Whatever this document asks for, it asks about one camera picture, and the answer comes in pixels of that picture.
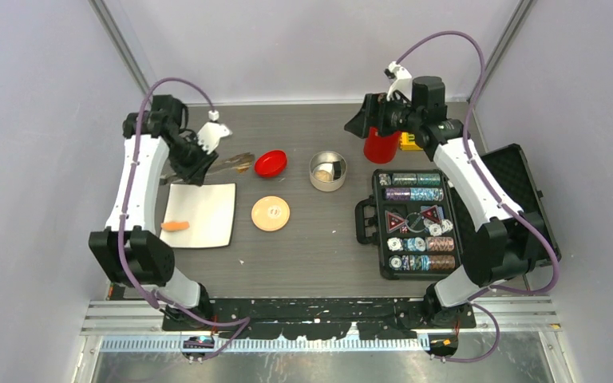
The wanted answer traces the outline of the red tall cup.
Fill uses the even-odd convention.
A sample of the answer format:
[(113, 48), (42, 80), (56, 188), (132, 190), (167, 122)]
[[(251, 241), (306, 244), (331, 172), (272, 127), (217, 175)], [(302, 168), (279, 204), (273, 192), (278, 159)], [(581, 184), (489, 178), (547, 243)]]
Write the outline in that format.
[(377, 128), (371, 127), (363, 146), (365, 158), (375, 164), (389, 163), (396, 155), (400, 137), (401, 132), (381, 136)]

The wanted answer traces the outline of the black white sushi piece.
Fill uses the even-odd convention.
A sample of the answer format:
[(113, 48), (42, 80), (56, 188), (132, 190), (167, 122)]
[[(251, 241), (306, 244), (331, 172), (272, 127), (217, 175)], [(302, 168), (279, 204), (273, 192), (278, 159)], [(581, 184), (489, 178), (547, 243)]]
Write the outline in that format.
[(334, 182), (335, 180), (338, 180), (342, 175), (342, 162), (335, 161), (331, 163), (320, 164), (319, 170), (326, 170), (331, 172), (334, 175), (334, 180), (332, 181)]

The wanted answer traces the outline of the metal tongs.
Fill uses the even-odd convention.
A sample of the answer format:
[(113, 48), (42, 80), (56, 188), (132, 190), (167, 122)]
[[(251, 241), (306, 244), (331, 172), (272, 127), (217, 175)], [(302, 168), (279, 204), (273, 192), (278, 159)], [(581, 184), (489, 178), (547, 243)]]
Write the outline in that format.
[(235, 170), (235, 166), (244, 159), (252, 158), (255, 162), (255, 155), (250, 152), (241, 153), (239, 155), (229, 157), (224, 160), (217, 160), (214, 162), (206, 172), (197, 178), (196, 182), (192, 182), (189, 180), (185, 180), (182, 177), (178, 176), (176, 173), (171, 173), (167, 175), (162, 175), (160, 177), (160, 186), (164, 186), (167, 184), (195, 184), (201, 185), (204, 182), (205, 176), (208, 174), (216, 174), (218, 172), (223, 172), (227, 170)]

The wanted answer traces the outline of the beige bun food piece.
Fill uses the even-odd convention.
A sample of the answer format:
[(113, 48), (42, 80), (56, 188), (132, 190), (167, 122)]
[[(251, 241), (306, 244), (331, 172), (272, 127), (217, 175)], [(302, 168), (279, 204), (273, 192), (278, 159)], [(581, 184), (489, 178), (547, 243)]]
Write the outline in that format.
[(317, 170), (312, 173), (312, 176), (319, 182), (329, 183), (334, 180), (334, 175), (326, 170)]

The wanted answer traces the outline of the orange food piece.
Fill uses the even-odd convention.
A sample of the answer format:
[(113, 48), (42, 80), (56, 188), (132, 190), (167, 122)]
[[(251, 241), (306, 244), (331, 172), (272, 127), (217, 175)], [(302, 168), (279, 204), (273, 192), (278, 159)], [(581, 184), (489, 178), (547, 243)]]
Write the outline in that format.
[(187, 230), (190, 227), (190, 224), (188, 221), (168, 221), (163, 222), (160, 227), (162, 231), (178, 232)]

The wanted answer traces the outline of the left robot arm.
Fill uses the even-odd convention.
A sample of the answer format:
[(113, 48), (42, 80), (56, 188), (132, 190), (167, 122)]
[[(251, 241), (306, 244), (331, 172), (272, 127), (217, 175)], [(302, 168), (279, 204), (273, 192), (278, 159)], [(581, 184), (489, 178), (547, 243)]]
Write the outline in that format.
[(199, 131), (187, 124), (188, 108), (171, 95), (157, 95), (149, 110), (127, 115), (116, 201), (104, 229), (90, 233), (89, 248), (110, 282), (136, 289), (151, 306), (182, 306), (184, 322), (204, 330), (213, 318), (208, 293), (176, 268), (172, 247), (157, 235), (156, 199), (166, 163), (176, 180), (202, 185), (216, 148), (231, 131), (215, 109)]

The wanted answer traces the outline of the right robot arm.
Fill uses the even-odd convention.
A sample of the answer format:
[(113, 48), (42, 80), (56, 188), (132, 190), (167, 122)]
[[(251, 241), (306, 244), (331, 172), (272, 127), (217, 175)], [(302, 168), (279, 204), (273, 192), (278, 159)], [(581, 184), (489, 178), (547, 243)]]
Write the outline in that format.
[(408, 132), (444, 173), (465, 205), (475, 234), (461, 265), (425, 294), (425, 320), (444, 327), (461, 306), (497, 282), (534, 270), (541, 253), (557, 257), (546, 238), (544, 217), (526, 212), (498, 184), (477, 154), (468, 124), (448, 117), (443, 80), (423, 76), (396, 80), (387, 92), (367, 93), (344, 129), (363, 139)]

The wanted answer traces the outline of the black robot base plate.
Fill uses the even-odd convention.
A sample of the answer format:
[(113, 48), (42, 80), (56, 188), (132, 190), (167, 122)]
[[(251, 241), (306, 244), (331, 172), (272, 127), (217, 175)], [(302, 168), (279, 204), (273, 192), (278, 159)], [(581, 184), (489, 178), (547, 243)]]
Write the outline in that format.
[(250, 322), (239, 339), (340, 340), (353, 328), (364, 340), (410, 339), (416, 330), (476, 327), (469, 307), (430, 320), (421, 306), (411, 298), (217, 298), (200, 315), (215, 326), (168, 306), (161, 312), (164, 331), (211, 331), (222, 339), (231, 338), (239, 328), (235, 322), (245, 318)]

